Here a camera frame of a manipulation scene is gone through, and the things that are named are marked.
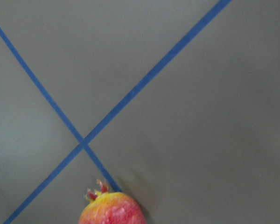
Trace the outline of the red pomegranate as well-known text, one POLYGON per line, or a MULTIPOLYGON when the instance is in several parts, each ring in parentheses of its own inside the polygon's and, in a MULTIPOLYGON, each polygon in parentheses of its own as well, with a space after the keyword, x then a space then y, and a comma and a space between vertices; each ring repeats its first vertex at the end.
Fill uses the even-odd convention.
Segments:
POLYGON ((139 204, 122 192, 110 192, 109 184, 97 180, 99 190, 87 189, 84 196, 89 204, 79 217, 80 224, 145 224, 139 204))

